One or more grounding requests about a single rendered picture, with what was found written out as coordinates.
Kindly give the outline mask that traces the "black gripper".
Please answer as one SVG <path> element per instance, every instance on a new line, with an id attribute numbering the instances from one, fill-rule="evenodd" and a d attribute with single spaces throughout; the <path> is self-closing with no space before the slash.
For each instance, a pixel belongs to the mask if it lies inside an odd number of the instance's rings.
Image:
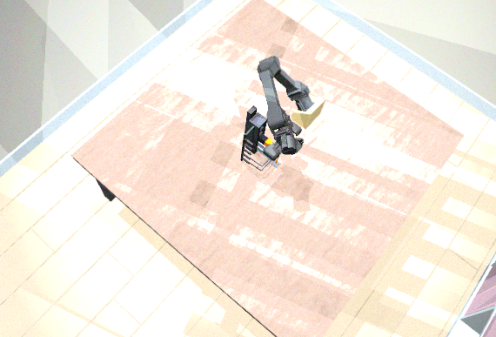
<path id="1" fill-rule="evenodd" d="M 292 135 L 296 134 L 296 137 L 302 132 L 302 129 L 299 125 L 293 122 L 294 128 L 292 131 Z M 276 142 L 272 142 L 268 144 L 266 148 L 263 150 L 263 154 L 270 158 L 272 161 L 275 161 L 281 152 L 280 138 L 275 138 Z"/>

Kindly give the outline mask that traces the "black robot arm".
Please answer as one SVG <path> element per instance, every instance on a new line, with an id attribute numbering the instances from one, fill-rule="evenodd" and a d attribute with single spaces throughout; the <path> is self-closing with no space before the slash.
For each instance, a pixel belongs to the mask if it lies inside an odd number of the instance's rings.
<path id="1" fill-rule="evenodd" d="M 274 83 L 277 79 L 285 88 L 286 94 L 299 111 L 308 111 L 315 102 L 310 97 L 308 85 L 299 80 L 293 80 L 280 66 L 279 58 L 275 55 L 259 61 L 258 76 L 262 82 L 265 98 L 268 105 L 267 124 L 274 138 L 280 138 L 281 152 L 284 155 L 293 155 L 302 149 L 304 140 L 292 135 L 294 128 L 290 115 L 281 107 Z M 275 131 L 277 130 L 278 131 Z"/>

